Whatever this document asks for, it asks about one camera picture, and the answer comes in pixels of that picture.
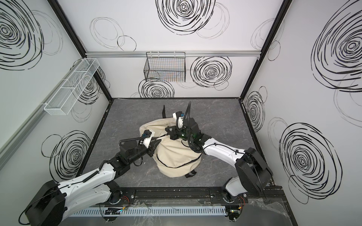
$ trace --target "white wall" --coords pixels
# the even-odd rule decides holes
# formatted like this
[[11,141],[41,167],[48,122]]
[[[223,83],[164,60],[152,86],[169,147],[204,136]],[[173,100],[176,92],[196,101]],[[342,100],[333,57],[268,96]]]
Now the white wall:
[[[206,78],[203,68],[192,67],[196,59],[196,57],[187,57],[185,60],[186,82],[157,80],[156,83],[148,82],[146,84],[144,84],[143,73],[146,58],[98,58],[98,61],[111,84],[110,93],[112,97],[116,98],[239,97],[256,61],[256,57],[205,57],[199,59],[200,62],[203,60],[209,62],[210,68],[214,68],[218,73],[213,79],[203,80],[202,78]],[[217,70],[221,67],[225,69],[223,72]]]
[[[172,7],[162,5],[166,2],[169,1],[108,0],[106,4],[94,0],[59,1],[87,51],[186,51],[260,50],[282,0],[196,0],[193,7],[187,4],[190,1],[171,1],[180,3],[171,3]],[[87,13],[80,13],[85,8]],[[271,57],[277,57],[279,46],[277,43],[273,46],[276,56]],[[147,96],[136,94],[145,79],[146,58],[98,60],[105,65],[103,69],[115,98],[239,97],[256,60],[255,57],[230,57],[227,59],[232,63],[229,75],[217,71],[225,60],[216,57],[213,60],[217,63],[210,66],[216,74],[205,72],[198,79],[192,79],[191,65],[195,59],[186,58],[185,82],[163,78],[166,82],[151,84],[150,92],[154,95]],[[212,82],[216,85],[205,85]]]
[[[4,35],[9,37],[9,30],[5,30],[4,26],[0,29],[0,59],[2,60],[0,61],[2,80],[0,83],[2,94],[0,141],[2,143],[16,131],[79,58],[77,50],[46,0],[26,1],[26,5],[20,0],[16,2],[25,9],[24,12],[28,13],[21,15],[22,17],[30,17],[29,21],[33,21],[34,25],[37,22],[40,24],[41,28],[38,28],[38,32],[41,29],[44,49],[42,51],[35,49],[37,43],[31,43],[30,47],[36,54],[42,52],[41,57],[39,55],[34,58],[36,62],[29,60],[37,56],[32,54],[30,58],[24,55],[19,61],[6,63],[4,62],[6,53],[23,52],[16,50],[14,46],[11,46],[12,49],[5,49]],[[8,5],[7,2],[0,1],[0,3],[2,12],[8,13],[2,13],[0,18],[12,15],[11,7],[5,7]],[[27,7],[33,10],[34,18]],[[13,25],[22,27],[22,24],[16,22]],[[41,37],[41,35],[34,34],[34,37]],[[23,70],[12,71],[9,70],[10,66],[13,66],[13,70]],[[107,105],[107,99],[93,79],[67,116],[47,114],[42,118],[0,171],[2,225],[19,225],[17,220],[20,213],[45,182],[53,178],[56,181],[62,181],[75,176]],[[63,165],[54,165],[54,161],[64,163],[71,170],[66,170]],[[22,217],[22,222],[28,222],[25,216]]]
[[[0,92],[2,94],[0,146],[4,145],[42,103],[66,75],[73,62],[80,58],[46,0],[27,1],[27,4],[20,0],[14,2],[18,2],[24,8],[24,12],[29,14],[27,17],[32,23],[21,23],[21,18],[25,15],[19,12],[15,14],[11,11],[11,7],[6,7],[10,3],[1,5],[4,16],[13,16],[14,25],[4,22],[9,26],[9,32],[1,33],[0,31]],[[32,39],[24,39],[28,33]],[[21,47],[13,44],[22,41],[24,44]],[[8,54],[19,54],[20,59],[10,60],[7,58]]]
[[361,225],[362,1],[338,11],[346,2],[293,1],[279,56],[244,99],[299,226]]
[[[121,51],[117,46],[117,38],[122,35],[131,37],[137,43],[136,50],[138,51],[174,51],[253,50],[250,37],[254,30],[264,21],[277,15],[282,0],[197,0],[194,1],[195,6],[190,7],[190,10],[185,10],[185,12],[181,11],[181,5],[179,8],[176,6],[168,8],[167,11],[167,8],[162,7],[161,2],[161,0],[59,1],[87,51]],[[205,7],[198,11],[197,5]],[[170,30],[167,29],[159,17],[159,13],[163,14],[163,12],[167,15],[165,18],[173,19],[180,26],[169,25]],[[200,13],[205,13],[206,16],[199,17]],[[190,31],[199,27],[199,24],[195,26],[186,25],[190,21],[182,20],[182,15],[195,18],[200,23],[203,21],[206,23],[203,28],[193,33],[177,31]],[[99,20],[94,25],[93,19],[104,17],[107,20]],[[204,37],[214,36],[212,39],[205,39],[198,34]],[[125,38],[125,43],[122,46],[125,51],[134,49],[134,42],[129,37]]]

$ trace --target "black cable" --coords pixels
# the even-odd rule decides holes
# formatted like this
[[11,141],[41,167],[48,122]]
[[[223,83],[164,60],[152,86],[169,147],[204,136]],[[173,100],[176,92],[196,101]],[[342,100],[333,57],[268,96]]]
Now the black cable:
[[182,141],[183,141],[183,140],[181,140],[181,143],[182,143],[185,147],[189,148],[189,146],[186,146]]
[[[250,158],[250,156],[249,156],[248,154],[247,154],[247,157],[249,158],[250,162],[252,162],[252,163],[253,163],[252,159]],[[253,163],[253,166],[254,166],[254,169],[255,169],[255,173],[256,173],[256,175],[257,175],[257,177],[258,177],[258,180],[259,180],[259,183],[260,183],[261,190],[262,190],[262,191],[263,191],[263,193],[264,193],[265,200],[267,200],[267,197],[266,197],[265,192],[264,192],[263,185],[261,184],[261,181],[260,181],[260,178],[259,178],[259,175],[258,175],[258,171],[256,170],[256,167],[255,167],[254,163]]]
[[123,139],[123,140],[120,140],[118,141],[118,144],[122,143],[122,142],[125,142],[125,141],[132,141],[132,140],[139,140],[139,139],[142,139],[142,138],[147,138],[147,137],[135,137],[135,138],[130,138],[130,139]]
[[164,134],[164,135],[159,136],[159,137],[152,137],[151,140],[156,140],[156,139],[158,139],[158,138],[160,138],[160,137],[164,137],[164,136],[167,136],[167,135],[168,135],[168,134]]
[[103,161],[102,161],[101,165],[100,165],[99,168],[98,168],[98,172],[101,171],[103,165],[104,165],[106,162],[108,162],[108,160],[103,160]]
[[217,144],[217,143],[213,143],[213,144],[209,144],[208,146],[212,146],[212,145],[220,145],[220,146],[224,146],[224,147],[227,147],[228,149],[232,150],[233,152],[235,152],[236,154],[239,153],[239,154],[245,154],[245,152],[239,152],[239,150],[234,150],[232,148],[229,148],[228,146],[226,145],[223,145],[223,144]]
[[179,119],[179,117],[176,118],[176,129],[177,129],[177,131],[181,131],[182,126],[181,126],[181,128],[178,127],[178,119]]
[[101,211],[101,216],[102,216],[103,220],[106,220],[106,219],[104,218],[104,216],[103,216],[103,213],[102,213],[101,205],[100,205],[100,204],[99,204],[99,210]]
[[[72,184],[68,184],[68,185],[65,185],[65,186],[63,186],[63,187],[61,187],[61,188],[58,188],[58,189],[56,189],[55,191],[52,191],[52,192],[50,192],[49,194],[46,194],[45,196],[39,198],[37,201],[41,200],[42,198],[44,198],[44,197],[46,197],[46,196],[48,196],[48,195],[50,195],[50,194],[52,194],[52,193],[54,193],[54,192],[62,189],[62,188],[65,188],[65,187],[70,186],[70,185],[73,185],[73,184],[78,184],[78,183],[82,183],[82,181],[76,182],[76,183],[72,183]],[[21,225],[29,225],[29,224],[30,224],[30,223],[22,223],[22,222],[20,221],[20,218],[21,218],[21,216],[23,215],[23,213],[26,212],[26,211],[28,211],[28,210],[30,209],[30,207],[31,207],[34,203],[36,203],[37,201],[31,203],[28,207],[26,207],[26,208],[23,210],[23,212],[21,212],[21,214],[20,214],[20,216],[19,216],[19,219],[18,219],[19,224],[21,224]]]
[[141,157],[141,163],[140,163],[139,165],[136,165],[135,162],[133,162],[133,164],[134,164],[135,166],[140,166],[140,165],[142,165],[142,162],[143,162],[143,156]]
[[189,104],[187,105],[187,109],[186,109],[186,113],[184,115],[184,120],[185,120],[185,117],[187,115],[187,127],[190,126],[190,111],[191,111],[191,101],[189,102]]

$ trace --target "white robotic arm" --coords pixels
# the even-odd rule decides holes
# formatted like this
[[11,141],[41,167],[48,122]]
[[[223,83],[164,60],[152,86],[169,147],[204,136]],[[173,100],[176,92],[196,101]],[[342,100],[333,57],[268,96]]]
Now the white robotic arm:
[[[253,148],[237,149],[201,133],[197,123],[190,118],[189,109],[190,103],[185,114],[174,113],[177,125],[166,128],[170,139],[187,140],[193,151],[219,158],[236,169],[239,176],[230,178],[224,185],[225,201],[231,202],[237,195],[246,192],[261,194],[273,173],[260,154]],[[32,226],[56,226],[68,216],[89,206],[107,201],[117,203],[121,191],[113,180],[127,172],[130,164],[143,155],[153,156],[161,142],[153,138],[154,134],[146,130],[141,137],[121,140],[120,152],[112,159],[103,161],[98,169],[60,183],[53,180],[45,183],[23,211],[29,223]]]

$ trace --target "plastic sheet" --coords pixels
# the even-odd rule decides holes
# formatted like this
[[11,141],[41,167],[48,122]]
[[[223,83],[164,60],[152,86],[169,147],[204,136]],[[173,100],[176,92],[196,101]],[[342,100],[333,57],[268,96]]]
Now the plastic sheet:
[[284,208],[284,206],[279,203],[278,201],[275,201],[271,204],[265,204],[262,198],[259,199],[249,199],[249,205],[253,205],[256,207],[259,207],[261,209],[264,210],[270,210],[270,211],[274,211],[276,213],[282,214],[285,217],[289,218],[289,215],[287,213],[287,210]]

